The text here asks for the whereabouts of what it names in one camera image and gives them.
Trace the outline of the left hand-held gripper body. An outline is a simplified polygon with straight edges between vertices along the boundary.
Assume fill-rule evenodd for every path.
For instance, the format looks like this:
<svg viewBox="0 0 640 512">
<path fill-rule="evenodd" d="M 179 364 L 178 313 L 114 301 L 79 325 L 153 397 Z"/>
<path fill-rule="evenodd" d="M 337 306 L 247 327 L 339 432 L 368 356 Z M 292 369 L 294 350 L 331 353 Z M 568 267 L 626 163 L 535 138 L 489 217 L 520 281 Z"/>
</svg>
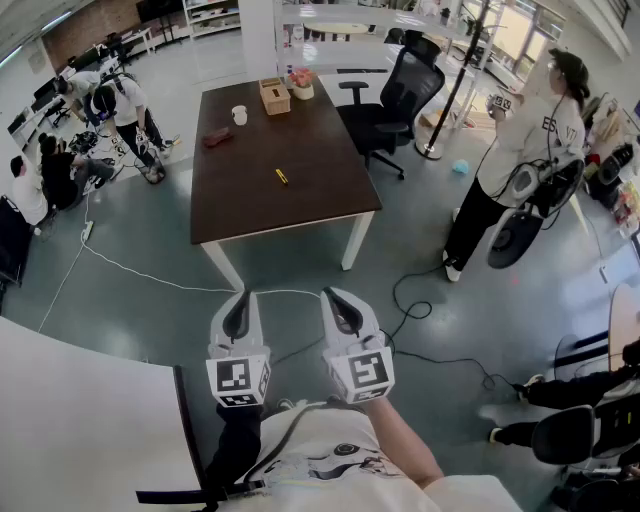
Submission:
<svg viewBox="0 0 640 512">
<path fill-rule="evenodd" d="M 213 397 L 224 408 L 263 405 L 271 376 L 271 351 L 266 346 L 209 347 L 206 368 Z"/>
</svg>

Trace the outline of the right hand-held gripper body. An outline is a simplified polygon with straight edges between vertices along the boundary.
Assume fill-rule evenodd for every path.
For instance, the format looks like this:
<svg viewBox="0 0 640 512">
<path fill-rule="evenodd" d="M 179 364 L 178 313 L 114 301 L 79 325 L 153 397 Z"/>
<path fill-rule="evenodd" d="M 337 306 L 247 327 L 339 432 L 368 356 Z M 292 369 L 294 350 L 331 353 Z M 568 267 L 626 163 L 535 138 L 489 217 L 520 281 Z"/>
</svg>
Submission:
<svg viewBox="0 0 640 512">
<path fill-rule="evenodd" d="M 338 395 L 347 404 L 385 397 L 395 385 L 392 351 L 382 331 L 327 348 L 323 358 Z"/>
</svg>

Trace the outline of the person's right forearm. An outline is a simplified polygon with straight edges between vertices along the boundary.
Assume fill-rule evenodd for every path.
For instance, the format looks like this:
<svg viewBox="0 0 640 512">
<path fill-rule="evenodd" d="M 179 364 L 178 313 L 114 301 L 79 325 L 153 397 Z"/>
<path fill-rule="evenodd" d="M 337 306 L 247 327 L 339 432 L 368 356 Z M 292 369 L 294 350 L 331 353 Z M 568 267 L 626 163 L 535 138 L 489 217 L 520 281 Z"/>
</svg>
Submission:
<svg viewBox="0 0 640 512">
<path fill-rule="evenodd" d="M 410 480 L 425 489 L 444 477 L 432 451 L 386 398 L 362 405 L 380 449 Z"/>
</svg>

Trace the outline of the person's left forearm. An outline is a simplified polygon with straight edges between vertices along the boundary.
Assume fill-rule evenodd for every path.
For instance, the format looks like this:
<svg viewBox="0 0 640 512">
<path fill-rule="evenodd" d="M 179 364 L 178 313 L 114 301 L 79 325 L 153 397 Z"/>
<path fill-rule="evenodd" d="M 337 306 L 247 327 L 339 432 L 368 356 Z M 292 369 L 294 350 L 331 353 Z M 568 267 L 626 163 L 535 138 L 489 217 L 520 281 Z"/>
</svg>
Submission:
<svg viewBox="0 0 640 512">
<path fill-rule="evenodd" d="M 217 489 L 234 484 L 253 467 L 261 451 L 262 405 L 216 407 L 224 422 L 218 448 L 205 470 L 207 487 Z"/>
</svg>

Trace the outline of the person's white printed shirt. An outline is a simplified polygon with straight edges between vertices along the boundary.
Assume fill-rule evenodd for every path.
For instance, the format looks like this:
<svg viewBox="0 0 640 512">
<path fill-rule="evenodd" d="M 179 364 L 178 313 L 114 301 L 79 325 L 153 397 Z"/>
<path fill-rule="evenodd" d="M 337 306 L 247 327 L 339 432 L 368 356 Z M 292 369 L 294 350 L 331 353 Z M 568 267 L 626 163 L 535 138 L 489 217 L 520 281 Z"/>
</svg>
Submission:
<svg viewBox="0 0 640 512">
<path fill-rule="evenodd" d="M 267 488 L 215 512 L 523 512 L 492 475 L 444 474 L 421 489 L 382 452 L 363 408 L 335 397 L 263 412 L 260 454 L 234 484 L 257 480 Z"/>
</svg>

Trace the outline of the dark brown table white legs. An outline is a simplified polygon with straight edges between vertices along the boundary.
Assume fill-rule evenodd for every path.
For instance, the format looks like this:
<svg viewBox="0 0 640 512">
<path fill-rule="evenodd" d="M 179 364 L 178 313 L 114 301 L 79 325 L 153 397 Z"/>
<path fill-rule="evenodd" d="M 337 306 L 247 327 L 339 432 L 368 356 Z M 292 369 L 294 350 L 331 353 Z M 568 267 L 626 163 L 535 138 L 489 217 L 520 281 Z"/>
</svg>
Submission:
<svg viewBox="0 0 640 512">
<path fill-rule="evenodd" d="M 382 204 L 329 94 L 314 80 L 314 97 L 292 99 L 291 111 L 269 116 L 256 81 L 201 96 L 191 184 L 190 236 L 231 287 L 245 284 L 224 253 L 227 240 L 351 218 L 341 267 L 352 268 Z M 232 108 L 244 105 L 237 126 Z M 207 149 L 201 139 L 228 127 L 233 138 Z M 283 185 L 275 170 L 288 179 Z"/>
</svg>

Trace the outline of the white desk with black edge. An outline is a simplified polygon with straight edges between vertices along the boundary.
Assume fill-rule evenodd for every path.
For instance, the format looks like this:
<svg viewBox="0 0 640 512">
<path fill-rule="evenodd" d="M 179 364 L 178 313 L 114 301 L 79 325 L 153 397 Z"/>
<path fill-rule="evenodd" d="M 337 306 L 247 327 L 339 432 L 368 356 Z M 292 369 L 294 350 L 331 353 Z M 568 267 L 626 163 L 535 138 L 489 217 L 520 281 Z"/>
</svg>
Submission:
<svg viewBox="0 0 640 512">
<path fill-rule="evenodd" d="M 172 368 L 0 317 L 0 512 L 192 512 L 137 494 L 199 486 Z"/>
</svg>

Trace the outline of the reddish brown pouch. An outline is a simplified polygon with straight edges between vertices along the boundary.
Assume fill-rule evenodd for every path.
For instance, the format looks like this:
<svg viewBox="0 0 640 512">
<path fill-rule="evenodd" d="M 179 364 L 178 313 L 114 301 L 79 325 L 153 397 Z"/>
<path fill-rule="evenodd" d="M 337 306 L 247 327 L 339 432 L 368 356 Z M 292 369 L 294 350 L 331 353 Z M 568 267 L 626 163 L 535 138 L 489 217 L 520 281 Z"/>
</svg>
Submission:
<svg viewBox="0 0 640 512">
<path fill-rule="evenodd" d="M 204 135 L 201 139 L 201 143 L 204 148 L 211 149 L 232 138 L 233 133 L 230 129 L 228 127 L 223 127 Z"/>
</svg>

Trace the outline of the grey chair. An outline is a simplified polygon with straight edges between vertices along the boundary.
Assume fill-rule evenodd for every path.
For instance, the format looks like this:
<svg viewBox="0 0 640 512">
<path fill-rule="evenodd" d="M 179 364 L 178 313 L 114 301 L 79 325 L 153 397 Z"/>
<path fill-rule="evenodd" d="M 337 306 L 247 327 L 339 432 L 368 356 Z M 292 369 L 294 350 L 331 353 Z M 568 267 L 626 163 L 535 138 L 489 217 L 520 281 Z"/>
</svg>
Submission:
<svg viewBox="0 0 640 512">
<path fill-rule="evenodd" d="M 539 421 L 532 433 L 531 449 L 540 462 L 571 465 L 592 455 L 595 417 L 591 406 L 561 410 Z"/>
</svg>

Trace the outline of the black mesh office chair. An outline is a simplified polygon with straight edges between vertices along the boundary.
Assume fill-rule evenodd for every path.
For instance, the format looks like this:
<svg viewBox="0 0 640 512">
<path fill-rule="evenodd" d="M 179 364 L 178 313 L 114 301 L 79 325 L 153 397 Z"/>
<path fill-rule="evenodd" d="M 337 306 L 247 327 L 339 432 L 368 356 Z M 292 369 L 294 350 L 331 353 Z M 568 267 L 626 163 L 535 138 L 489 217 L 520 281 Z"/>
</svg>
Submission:
<svg viewBox="0 0 640 512">
<path fill-rule="evenodd" d="M 377 159 L 396 169 L 399 179 L 405 178 L 404 170 L 383 154 L 392 155 L 397 148 L 415 140 L 416 117 L 445 84 L 445 75 L 436 64 L 439 54 L 436 43 L 418 31 L 407 30 L 378 104 L 361 101 L 361 91 L 368 87 L 367 83 L 338 84 L 340 89 L 352 92 L 353 102 L 337 110 L 366 164 Z"/>
</svg>

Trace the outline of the black round table base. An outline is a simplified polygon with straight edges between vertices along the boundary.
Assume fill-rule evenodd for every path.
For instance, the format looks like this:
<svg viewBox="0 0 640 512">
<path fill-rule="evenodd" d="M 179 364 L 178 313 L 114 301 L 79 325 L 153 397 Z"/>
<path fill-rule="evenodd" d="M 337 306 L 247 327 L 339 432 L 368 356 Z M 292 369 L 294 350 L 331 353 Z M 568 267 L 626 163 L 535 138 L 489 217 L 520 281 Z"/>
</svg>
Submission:
<svg viewBox="0 0 640 512">
<path fill-rule="evenodd" d="M 553 360 L 553 369 L 594 360 L 609 353 L 609 332 L 603 331 L 579 339 L 566 335 L 558 343 Z"/>
</svg>

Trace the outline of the black panel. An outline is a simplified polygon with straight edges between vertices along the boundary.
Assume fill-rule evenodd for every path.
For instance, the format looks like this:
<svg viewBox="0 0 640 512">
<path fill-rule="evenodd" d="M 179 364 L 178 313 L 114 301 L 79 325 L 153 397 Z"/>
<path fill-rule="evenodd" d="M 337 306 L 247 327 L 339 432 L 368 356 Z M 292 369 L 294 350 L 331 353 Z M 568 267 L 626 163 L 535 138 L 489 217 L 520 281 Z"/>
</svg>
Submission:
<svg viewBox="0 0 640 512">
<path fill-rule="evenodd" d="M 0 280 L 20 286 L 33 233 L 14 203 L 0 196 Z"/>
</svg>

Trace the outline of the pile of black equipment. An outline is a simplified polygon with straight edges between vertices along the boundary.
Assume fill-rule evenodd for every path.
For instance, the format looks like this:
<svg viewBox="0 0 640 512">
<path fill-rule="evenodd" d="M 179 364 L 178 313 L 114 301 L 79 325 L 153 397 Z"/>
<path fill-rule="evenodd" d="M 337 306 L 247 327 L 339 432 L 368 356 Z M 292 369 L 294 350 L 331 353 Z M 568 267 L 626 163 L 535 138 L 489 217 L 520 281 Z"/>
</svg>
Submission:
<svg viewBox="0 0 640 512">
<path fill-rule="evenodd" d="M 99 143 L 99 135 L 95 132 L 84 131 L 75 134 L 68 144 L 68 150 L 79 155 L 88 155 Z"/>
</svg>

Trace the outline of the wicker tissue box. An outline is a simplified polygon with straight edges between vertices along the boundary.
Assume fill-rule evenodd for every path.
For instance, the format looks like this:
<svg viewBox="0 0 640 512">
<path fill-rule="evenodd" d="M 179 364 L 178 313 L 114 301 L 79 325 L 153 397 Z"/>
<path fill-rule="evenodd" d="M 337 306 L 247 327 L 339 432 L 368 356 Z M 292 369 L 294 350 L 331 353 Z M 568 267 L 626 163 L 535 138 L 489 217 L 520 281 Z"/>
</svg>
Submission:
<svg viewBox="0 0 640 512">
<path fill-rule="evenodd" d="M 280 78 L 260 80 L 259 92 L 265 111 L 269 116 L 291 111 L 291 96 Z"/>
</svg>

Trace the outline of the black pole stand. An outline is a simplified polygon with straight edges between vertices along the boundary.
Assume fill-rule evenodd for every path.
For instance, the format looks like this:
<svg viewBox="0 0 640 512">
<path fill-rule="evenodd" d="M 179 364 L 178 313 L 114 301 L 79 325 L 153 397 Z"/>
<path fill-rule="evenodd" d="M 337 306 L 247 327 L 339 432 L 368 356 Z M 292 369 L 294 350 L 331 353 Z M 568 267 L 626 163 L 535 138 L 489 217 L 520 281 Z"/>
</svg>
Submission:
<svg viewBox="0 0 640 512">
<path fill-rule="evenodd" d="M 474 21 L 472 37 L 464 55 L 462 66 L 460 67 L 453 83 L 453 87 L 448 94 L 447 101 L 442 109 L 438 123 L 431 131 L 428 141 L 420 139 L 415 142 L 415 149 L 418 153 L 425 159 L 432 162 L 442 159 L 445 150 L 454 141 L 455 136 L 462 128 L 463 122 L 466 120 L 471 108 L 472 96 L 476 93 L 479 79 L 482 76 L 491 54 L 491 47 L 495 39 L 496 28 L 494 25 L 490 25 L 487 22 L 487 16 L 494 7 L 495 1 L 481 0 L 481 3 L 481 10 L 479 16 Z M 483 55 L 479 61 L 479 68 L 471 78 L 466 95 L 464 96 L 461 105 L 457 108 L 456 117 L 453 118 L 454 104 L 456 103 L 458 93 L 462 87 L 463 81 L 465 80 L 467 71 L 471 69 L 471 59 L 474 56 L 476 49 L 479 47 L 483 33 L 487 33 L 489 35 L 489 39 L 485 42 Z"/>
</svg>

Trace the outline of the white pot of pink flowers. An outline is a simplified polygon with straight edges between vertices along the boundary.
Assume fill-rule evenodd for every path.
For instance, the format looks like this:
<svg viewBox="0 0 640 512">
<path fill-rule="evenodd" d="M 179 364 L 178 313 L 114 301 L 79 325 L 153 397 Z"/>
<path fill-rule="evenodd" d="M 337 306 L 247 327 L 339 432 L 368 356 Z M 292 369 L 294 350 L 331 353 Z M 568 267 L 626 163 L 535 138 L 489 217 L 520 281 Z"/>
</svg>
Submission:
<svg viewBox="0 0 640 512">
<path fill-rule="evenodd" d="M 293 94 L 299 100 L 310 100 L 314 97 L 313 79 L 315 74 L 308 68 L 293 70 L 291 80 L 293 82 Z"/>
</svg>

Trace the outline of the white shelving rack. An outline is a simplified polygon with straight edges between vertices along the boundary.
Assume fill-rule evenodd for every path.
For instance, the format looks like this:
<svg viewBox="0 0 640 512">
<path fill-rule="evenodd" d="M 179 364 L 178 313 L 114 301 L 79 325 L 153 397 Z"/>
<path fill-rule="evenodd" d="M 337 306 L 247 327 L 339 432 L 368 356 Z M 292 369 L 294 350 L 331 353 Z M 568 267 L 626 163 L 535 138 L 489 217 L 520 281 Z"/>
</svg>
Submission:
<svg viewBox="0 0 640 512">
<path fill-rule="evenodd" d="M 451 24 L 443 25 L 434 16 L 413 11 L 356 4 L 284 4 L 274 0 L 276 39 L 284 40 L 287 26 L 302 27 L 320 34 L 317 42 L 292 42 L 288 50 L 278 52 L 283 70 L 308 68 L 318 75 L 366 71 L 389 72 L 401 49 L 399 43 L 386 43 L 392 29 L 409 30 L 423 36 L 443 39 L 448 46 L 465 45 L 474 51 L 472 37 Z"/>
</svg>

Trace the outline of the white bookshelf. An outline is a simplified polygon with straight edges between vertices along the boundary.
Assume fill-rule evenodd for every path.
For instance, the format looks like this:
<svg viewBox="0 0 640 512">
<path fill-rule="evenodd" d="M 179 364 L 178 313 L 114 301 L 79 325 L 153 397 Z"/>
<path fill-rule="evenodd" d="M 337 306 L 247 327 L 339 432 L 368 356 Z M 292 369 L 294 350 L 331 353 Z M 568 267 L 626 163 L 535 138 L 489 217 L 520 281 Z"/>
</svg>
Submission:
<svg viewBox="0 0 640 512">
<path fill-rule="evenodd" d="M 182 0 L 192 39 L 241 28 L 238 0 Z"/>
</svg>

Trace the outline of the black chest mount clamp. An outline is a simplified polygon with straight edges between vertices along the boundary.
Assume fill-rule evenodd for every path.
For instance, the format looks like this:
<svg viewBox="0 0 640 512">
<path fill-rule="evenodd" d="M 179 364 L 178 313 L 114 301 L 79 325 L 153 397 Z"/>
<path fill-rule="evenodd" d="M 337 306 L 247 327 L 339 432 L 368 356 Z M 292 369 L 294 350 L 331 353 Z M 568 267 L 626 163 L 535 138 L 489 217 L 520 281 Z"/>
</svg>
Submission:
<svg viewBox="0 0 640 512">
<path fill-rule="evenodd" d="M 136 491 L 140 504 L 149 505 L 195 505 L 205 504 L 217 508 L 220 502 L 266 489 L 263 480 L 242 482 L 227 487 L 188 491 Z"/>
</svg>

